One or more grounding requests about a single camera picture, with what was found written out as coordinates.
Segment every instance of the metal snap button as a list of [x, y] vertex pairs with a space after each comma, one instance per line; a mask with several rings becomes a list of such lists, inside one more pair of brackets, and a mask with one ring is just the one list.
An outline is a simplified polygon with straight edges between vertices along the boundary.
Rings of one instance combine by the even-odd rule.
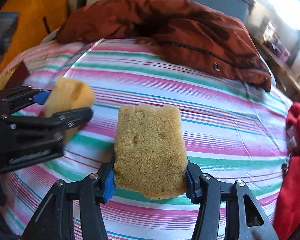
[[213, 63], [213, 69], [215, 71], [220, 71], [219, 65], [217, 63]]

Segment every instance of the wooden furniture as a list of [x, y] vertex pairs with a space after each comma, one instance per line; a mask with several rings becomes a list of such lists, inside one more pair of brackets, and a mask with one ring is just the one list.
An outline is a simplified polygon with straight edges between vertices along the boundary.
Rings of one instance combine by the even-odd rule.
[[[296, 82], [296, 78], [290, 67], [281, 59], [279, 59], [268, 47], [263, 44], [259, 38], [251, 36], [252, 41], [255, 46], [262, 54], [265, 54], [266, 58], [269, 61], [269, 68], [274, 74], [274, 78], [277, 82], [277, 87], [290, 99], [293, 101], [299, 101], [300, 98], [300, 86]], [[291, 85], [291, 87], [295, 91], [288, 91], [287, 85]]]
[[0, 64], [0, 72], [19, 53], [40, 44], [68, 17], [67, 0], [8, 0], [2, 12], [19, 14], [18, 28]]

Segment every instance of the brown jacket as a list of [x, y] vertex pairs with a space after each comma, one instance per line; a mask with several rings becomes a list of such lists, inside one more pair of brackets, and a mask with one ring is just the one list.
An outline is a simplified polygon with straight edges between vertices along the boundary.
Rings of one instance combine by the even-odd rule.
[[266, 91], [271, 75], [244, 24], [188, 0], [105, 0], [74, 12], [57, 41], [147, 36], [161, 46], [165, 60]]

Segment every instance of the bed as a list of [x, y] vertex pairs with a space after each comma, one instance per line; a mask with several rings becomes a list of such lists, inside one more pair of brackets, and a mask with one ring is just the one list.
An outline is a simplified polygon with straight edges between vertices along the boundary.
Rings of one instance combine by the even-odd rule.
[[[272, 222], [287, 156], [285, 119], [292, 102], [274, 86], [270, 93], [240, 81], [218, 78], [164, 61], [150, 38], [101, 39], [59, 45], [49, 41], [17, 56], [34, 88], [53, 89], [60, 76], [86, 82], [96, 100], [93, 119], [64, 147], [65, 156], [7, 176], [5, 221], [22, 234], [57, 179], [81, 180], [110, 160], [118, 109], [145, 103], [178, 106], [187, 154], [203, 172], [234, 183], [243, 179]], [[20, 115], [37, 116], [38, 105]], [[226, 203], [221, 203], [218, 239], [224, 239]], [[102, 215], [109, 239], [191, 239], [198, 214], [185, 195], [150, 200], [118, 188]], [[79, 205], [74, 203], [76, 239], [82, 239]]]

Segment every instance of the wooden cabinet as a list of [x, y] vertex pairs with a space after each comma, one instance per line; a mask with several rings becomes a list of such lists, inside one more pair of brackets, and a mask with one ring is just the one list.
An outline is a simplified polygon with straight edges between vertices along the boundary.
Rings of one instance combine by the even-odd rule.
[[68, 4], [67, 0], [8, 0], [1, 11], [17, 12], [19, 22], [0, 72], [19, 53], [40, 44], [49, 30], [60, 27], [68, 17]]

